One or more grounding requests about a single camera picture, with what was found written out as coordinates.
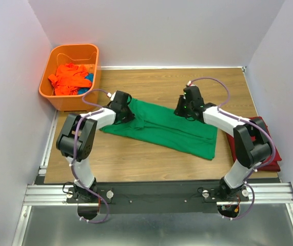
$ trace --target wooden table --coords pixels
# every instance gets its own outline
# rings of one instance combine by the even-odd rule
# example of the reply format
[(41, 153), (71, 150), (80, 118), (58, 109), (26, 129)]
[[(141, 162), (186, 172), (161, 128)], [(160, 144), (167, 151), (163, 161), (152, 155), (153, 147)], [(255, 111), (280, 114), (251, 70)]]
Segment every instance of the wooden table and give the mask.
[[(125, 91), (139, 100), (174, 109), (185, 84), (191, 79), (203, 76), (217, 78), (230, 89), (231, 100), (223, 106), (224, 110), (244, 117), (257, 115), (239, 68), (107, 70), (102, 71), (101, 88), (109, 92)], [(205, 102), (218, 105), (226, 99), (226, 92), (218, 83), (202, 80), (196, 84)], [(99, 104), (107, 103), (108, 98), (100, 94)], [(67, 161), (55, 147), (67, 115), (68, 112), (60, 112), (58, 118), (45, 183), (73, 181)], [(220, 179), (233, 164), (227, 138), (220, 130), (217, 136), (216, 156), (212, 161), (100, 131), (96, 133), (89, 158), (98, 181)], [(277, 177), (277, 173), (258, 172), (252, 177)]]

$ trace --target orange basket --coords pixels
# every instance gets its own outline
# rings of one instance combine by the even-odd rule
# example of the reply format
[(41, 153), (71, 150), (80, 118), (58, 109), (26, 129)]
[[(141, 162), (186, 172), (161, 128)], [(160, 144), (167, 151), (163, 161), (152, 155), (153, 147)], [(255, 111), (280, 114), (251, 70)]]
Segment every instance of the orange basket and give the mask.
[[(61, 111), (82, 111), (91, 110), (94, 106), (83, 103), (81, 95), (56, 96), (54, 88), (48, 76), (55, 74), (59, 65), (73, 63), (76, 65), (84, 64), (89, 73), (94, 74), (94, 79), (90, 90), (98, 89), (101, 80), (101, 63), (99, 59), (99, 49), (92, 44), (82, 45), (61, 45), (50, 53), (47, 66), (39, 86), (39, 93), (48, 99), (51, 104)], [(86, 96), (86, 101), (97, 104), (99, 92), (95, 91)]]

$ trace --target metal frame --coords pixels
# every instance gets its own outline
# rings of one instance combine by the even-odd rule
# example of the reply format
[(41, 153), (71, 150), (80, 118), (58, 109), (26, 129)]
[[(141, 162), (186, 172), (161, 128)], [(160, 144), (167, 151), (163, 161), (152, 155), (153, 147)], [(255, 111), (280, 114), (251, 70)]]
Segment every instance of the metal frame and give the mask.
[[(245, 76), (245, 67), (239, 67)], [(45, 176), (47, 165), (54, 140), (59, 111), (53, 117), (49, 131), (46, 147), (43, 153), (39, 176)], [(290, 183), (254, 183), (250, 184), (255, 191), (256, 204), (285, 203), (293, 227), (293, 188)], [(249, 188), (249, 199), (252, 193)], [(226, 205), (226, 202), (217, 202), (217, 205)], [(14, 235), (13, 246), (20, 246), (23, 243), (25, 231), (28, 226), (32, 206), (98, 206), (97, 203), (69, 204), (66, 203), (66, 195), (62, 191), (62, 185), (27, 186), (23, 207)]]
[(49, 156), (50, 156), (50, 151), (51, 151), (53, 141), (54, 141), (54, 135), (55, 135), (55, 130), (56, 130), (56, 125), (57, 125), (57, 120), (58, 120), (59, 113), (60, 112), (58, 110), (56, 110), (55, 113), (54, 113), (53, 121), (52, 121), (52, 124), (50, 126), (50, 130), (49, 130), (49, 134), (48, 134), (48, 138), (47, 138), (47, 142), (46, 142), (46, 147), (45, 147), (43, 157), (42, 157), (42, 161), (41, 161), (40, 167), (39, 167), (39, 172), (38, 172), (39, 176), (45, 176), (46, 175)]

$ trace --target clothing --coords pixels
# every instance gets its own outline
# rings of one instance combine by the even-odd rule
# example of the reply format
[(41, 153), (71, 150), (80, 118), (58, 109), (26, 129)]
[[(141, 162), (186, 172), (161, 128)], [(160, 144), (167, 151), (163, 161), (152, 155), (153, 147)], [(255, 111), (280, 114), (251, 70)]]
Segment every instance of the clothing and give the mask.
[[(93, 73), (88, 74), (85, 78), (90, 80), (90, 82), (93, 84), (93, 80), (94, 80), (94, 74)], [(89, 89), (90, 89), (90, 87), (88, 87), (88, 88), (80, 88), (78, 90), (78, 95), (86, 93), (87, 91), (89, 91)]]
[[(261, 118), (262, 119), (262, 117), (251, 117), (250, 119), (255, 119), (255, 118)], [(226, 134), (226, 136), (227, 136), (227, 140), (228, 140), (230, 150), (231, 150), (231, 153), (232, 153), (233, 161), (235, 161), (237, 159), (237, 156), (235, 154), (234, 138), (229, 134)], [(259, 171), (280, 172), (281, 168), (280, 168), (280, 166), (278, 164), (278, 161), (281, 161), (281, 160), (282, 160), (282, 158), (280, 157), (280, 154), (279, 154), (278, 150), (276, 149), (274, 160), (270, 164), (268, 164), (268, 165), (266, 165), (266, 166), (264, 166), (262, 168), (259, 168)]]
[(86, 93), (87, 91), (89, 91), (90, 88), (80, 88), (78, 90), (78, 95), (82, 95), (84, 93)]
[(93, 83), (93, 80), (94, 80), (94, 74), (93, 74), (93, 73), (90, 73), (90, 74), (88, 74), (85, 78), (88, 79), (88, 80), (90, 80), (91, 83)]
[(206, 159), (214, 158), (217, 128), (174, 115), (173, 109), (132, 99), (135, 119), (101, 131), (166, 146)]
[(77, 95), (80, 88), (90, 88), (91, 82), (85, 77), (88, 71), (84, 65), (73, 63), (59, 65), (56, 75), (51, 74), (48, 79), (51, 81), (55, 95)]

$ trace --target green towel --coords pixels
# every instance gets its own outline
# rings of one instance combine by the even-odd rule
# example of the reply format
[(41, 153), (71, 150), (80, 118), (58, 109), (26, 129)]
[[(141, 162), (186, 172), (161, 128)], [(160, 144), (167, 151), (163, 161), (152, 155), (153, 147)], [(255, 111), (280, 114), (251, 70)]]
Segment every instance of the green towel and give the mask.
[(101, 131), (166, 146), (206, 159), (214, 158), (217, 128), (174, 115), (173, 109), (132, 99), (135, 119)]

